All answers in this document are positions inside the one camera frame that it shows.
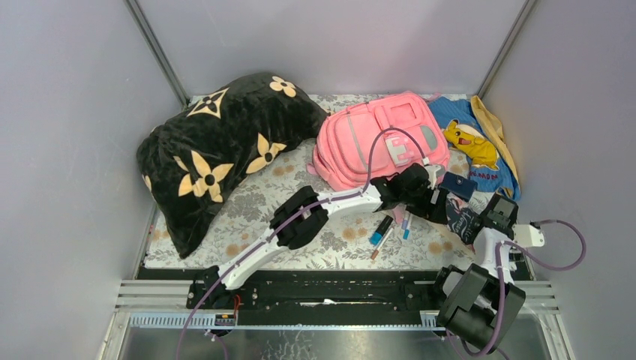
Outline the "pink student backpack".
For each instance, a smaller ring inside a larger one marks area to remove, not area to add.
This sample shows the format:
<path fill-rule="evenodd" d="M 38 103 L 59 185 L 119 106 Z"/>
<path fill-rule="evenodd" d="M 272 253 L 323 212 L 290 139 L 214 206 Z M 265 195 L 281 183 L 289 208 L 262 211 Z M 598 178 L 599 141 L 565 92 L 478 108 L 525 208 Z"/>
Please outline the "pink student backpack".
<path fill-rule="evenodd" d="M 450 151 L 427 101 L 410 91 L 330 115 L 316 138 L 309 171 L 334 190 L 361 187 L 411 164 L 446 168 Z"/>

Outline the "navy blue wallet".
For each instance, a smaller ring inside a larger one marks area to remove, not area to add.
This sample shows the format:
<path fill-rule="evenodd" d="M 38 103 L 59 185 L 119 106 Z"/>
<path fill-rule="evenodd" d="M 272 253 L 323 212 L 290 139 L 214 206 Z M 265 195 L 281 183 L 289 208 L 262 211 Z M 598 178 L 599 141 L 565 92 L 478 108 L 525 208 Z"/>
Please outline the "navy blue wallet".
<path fill-rule="evenodd" d="M 439 184 L 442 189 L 447 190 L 465 202 L 470 201 L 477 189 L 477 185 L 475 181 L 452 172 L 447 172 Z"/>

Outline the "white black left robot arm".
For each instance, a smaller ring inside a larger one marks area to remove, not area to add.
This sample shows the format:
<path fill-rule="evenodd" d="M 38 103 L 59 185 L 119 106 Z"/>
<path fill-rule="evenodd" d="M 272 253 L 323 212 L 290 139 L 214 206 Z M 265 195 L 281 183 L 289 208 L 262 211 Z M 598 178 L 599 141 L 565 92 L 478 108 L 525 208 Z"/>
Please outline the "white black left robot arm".
<path fill-rule="evenodd" d="M 446 171 L 441 165 L 415 163 L 394 176 L 370 178 L 361 187 L 319 193 L 305 186 L 272 215 L 268 228 L 239 255 L 205 270 L 203 298 L 214 308 L 224 308 L 257 270 L 277 255 L 310 244 L 322 228 L 338 216 L 374 213 L 404 205 L 414 215 L 426 217 L 434 209 L 432 197 Z"/>

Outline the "black pillow with beige flowers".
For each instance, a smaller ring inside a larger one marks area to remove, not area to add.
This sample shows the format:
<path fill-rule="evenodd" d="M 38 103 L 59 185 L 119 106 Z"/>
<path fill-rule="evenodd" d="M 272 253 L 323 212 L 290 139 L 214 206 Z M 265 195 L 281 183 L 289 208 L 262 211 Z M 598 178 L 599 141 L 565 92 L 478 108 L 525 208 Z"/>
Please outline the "black pillow with beige flowers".
<path fill-rule="evenodd" d="M 250 174 L 317 137 L 328 113 L 272 72 L 239 77 L 154 128 L 136 150 L 139 172 L 189 257 Z"/>

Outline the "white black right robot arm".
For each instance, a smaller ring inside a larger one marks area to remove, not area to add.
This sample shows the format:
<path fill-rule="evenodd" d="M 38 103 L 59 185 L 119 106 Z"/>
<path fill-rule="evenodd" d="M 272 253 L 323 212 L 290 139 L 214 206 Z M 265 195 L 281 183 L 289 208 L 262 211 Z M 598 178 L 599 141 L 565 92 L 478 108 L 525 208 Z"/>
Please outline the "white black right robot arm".
<path fill-rule="evenodd" d="M 510 250 L 515 245 L 545 245 L 543 232 L 530 224 L 518 224 L 517 216 L 516 202 L 492 196 L 478 216 L 474 232 L 476 261 L 465 271 L 443 268 L 430 288 L 430 299 L 439 307 L 439 326 L 471 344 L 478 354 L 497 349 L 526 299 L 512 279 Z"/>

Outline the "Little Women book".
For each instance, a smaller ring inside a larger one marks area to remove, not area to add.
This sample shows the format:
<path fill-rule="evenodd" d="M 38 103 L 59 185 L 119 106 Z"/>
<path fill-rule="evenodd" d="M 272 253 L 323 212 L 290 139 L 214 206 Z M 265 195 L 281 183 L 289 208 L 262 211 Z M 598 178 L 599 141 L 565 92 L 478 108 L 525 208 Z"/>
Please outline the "Little Women book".
<path fill-rule="evenodd" d="M 465 245 L 472 245 L 481 229 L 480 213 L 474 206 L 450 193 L 445 200 L 447 227 Z"/>

